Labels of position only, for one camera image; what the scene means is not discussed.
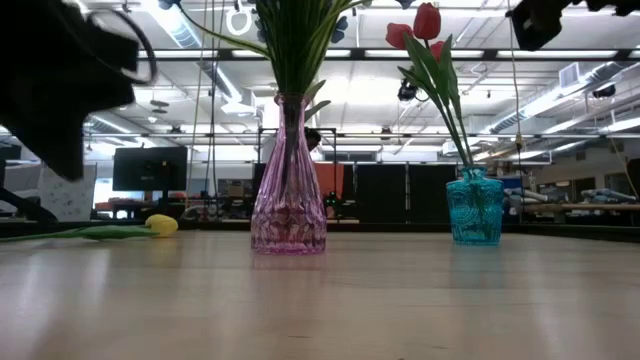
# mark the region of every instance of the table surface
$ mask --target table surface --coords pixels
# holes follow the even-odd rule
[[[245,232],[0,245],[0,357],[640,359],[640,247],[331,233],[314,257]]]

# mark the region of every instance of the wire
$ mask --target wire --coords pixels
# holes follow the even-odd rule
[[[209,0],[205,0],[204,8],[206,9],[209,5]],[[207,26],[207,17],[204,17],[204,26]],[[204,39],[205,32],[202,32],[202,40],[200,41],[200,63],[204,60]],[[193,158],[195,157],[195,147],[196,147],[196,127],[198,126],[198,110],[200,109],[200,91],[202,90],[202,71],[198,71],[198,89],[196,90],[196,110],[193,118],[193,131],[191,132],[191,160],[189,161],[189,180],[187,181],[187,199],[185,200],[185,209],[189,208],[189,194],[191,190],[191,180],[193,178]]]
[[[220,26],[218,32],[222,33],[222,24],[224,19],[224,10],[227,5],[227,0],[222,1],[222,11],[220,11]],[[215,12],[211,12],[211,28],[215,28],[214,16]],[[216,50],[220,50],[222,45],[222,39],[218,38],[218,45],[214,46],[214,52]],[[209,163],[213,162],[212,166],[212,176],[213,176],[213,193],[216,199],[216,222],[220,221],[220,201],[218,198],[218,178],[216,175],[216,112],[215,112],[215,100],[216,100],[216,85],[218,82],[218,67],[220,66],[220,62],[216,61],[213,67],[213,79],[211,79],[212,89],[211,89],[211,125],[209,132],[211,133],[211,137],[209,138],[209,147],[211,151],[209,151],[209,155],[207,157],[207,175],[209,174]]]
[[[511,0],[507,0],[507,8],[509,13],[511,13]],[[516,149],[518,150],[518,167],[520,171],[520,186],[522,186],[522,191],[520,192],[520,205],[522,206],[522,211],[520,211],[520,223],[522,223],[522,218],[524,214],[524,176],[522,170],[522,131],[520,128],[520,92],[518,91],[518,70],[516,69],[516,56],[515,51],[513,50],[513,15],[509,16],[509,50],[511,51],[511,67],[513,69],[513,87],[516,91],[516,124],[518,125],[518,132],[516,133]]]

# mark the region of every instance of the metal pole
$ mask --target metal pole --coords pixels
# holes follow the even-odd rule
[[[336,135],[337,129],[333,129],[333,192],[336,194],[336,205],[333,207],[333,214],[336,217],[336,222],[340,224],[340,217],[338,216],[337,198],[338,198],[338,136]]]

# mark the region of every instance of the computer monitor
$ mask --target computer monitor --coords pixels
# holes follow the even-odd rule
[[[187,188],[186,147],[118,148],[113,162],[113,191]]]

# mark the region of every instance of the fluorescent light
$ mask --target fluorescent light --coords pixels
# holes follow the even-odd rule
[[[351,50],[327,50],[326,57],[349,57]]]
[[[520,153],[520,156],[518,156],[518,154],[509,156],[509,160],[530,159],[544,153],[545,151],[525,151]]]
[[[560,147],[557,147],[557,148],[555,148],[553,151],[565,151],[565,150],[569,150],[569,149],[571,149],[571,148],[573,148],[573,147],[576,147],[576,146],[578,146],[578,145],[581,145],[581,144],[583,144],[583,143],[584,143],[584,141],[578,141],[578,142],[574,142],[574,143],[569,143],[569,144],[566,144],[566,145],[562,145],[562,146],[560,146]]]
[[[558,124],[556,126],[552,126],[552,127],[548,128],[547,130],[545,130],[543,132],[543,134],[553,134],[553,133],[556,133],[558,131],[566,130],[566,129],[568,129],[568,128],[570,128],[573,125],[576,125],[578,123],[579,123],[579,121],[575,121],[575,120],[565,121],[565,122],[560,123],[560,124]]]
[[[111,141],[111,142],[114,142],[114,143],[116,143],[116,144],[120,144],[120,145],[123,145],[123,146],[127,146],[127,145],[129,145],[129,144],[127,144],[126,142],[124,142],[124,141],[122,141],[122,140],[120,140],[120,139],[118,139],[118,138],[115,138],[115,137],[108,137],[108,138],[105,138],[105,140],[109,140],[109,141]]]
[[[263,58],[264,56],[255,53],[251,50],[233,50],[231,51],[231,55],[233,55],[233,57],[237,57],[237,58],[246,58],[246,57],[251,57],[251,58]]]
[[[618,121],[615,124],[605,126],[602,129],[598,130],[601,134],[608,134],[610,132],[622,131],[626,129],[631,129],[636,126],[640,126],[640,118],[635,118],[631,120]]]
[[[136,137],[136,141],[138,142],[138,146],[140,145],[144,145],[145,148],[151,148],[151,147],[156,147],[156,143],[154,143],[152,140],[146,138],[146,137]]]
[[[451,50],[451,57],[459,59],[477,59],[483,54],[482,50]]]
[[[405,50],[366,50],[364,52],[365,57],[390,57],[390,58],[405,58],[409,57],[409,53]]]
[[[109,120],[105,120],[105,119],[103,119],[103,118],[101,118],[99,116],[96,116],[96,115],[93,115],[93,118],[98,120],[98,121],[100,121],[101,123],[103,123],[105,125],[111,126],[112,128],[114,128],[114,129],[116,129],[116,130],[118,130],[120,132],[123,132],[125,134],[131,134],[131,131],[129,131],[128,129],[125,129],[122,126],[116,125],[116,124],[112,123]]]
[[[451,56],[455,59],[478,59],[484,54],[483,50],[451,50]],[[365,57],[406,58],[409,53],[405,50],[366,50]]]
[[[516,50],[513,57],[518,58],[597,58],[608,59],[617,54],[617,50]],[[498,51],[498,58],[510,58],[511,51]]]
[[[211,50],[155,50],[153,52],[157,59],[180,59],[180,58],[188,58],[199,60],[200,57],[203,59],[211,59],[218,56],[217,51]],[[141,60],[146,60],[149,57],[147,56],[146,51],[139,51],[138,58]]]
[[[86,13],[89,12],[89,8],[82,1],[80,1],[80,0],[70,0],[69,2],[72,2],[72,3],[76,4],[78,6],[78,9],[80,9],[81,13],[86,14]]]

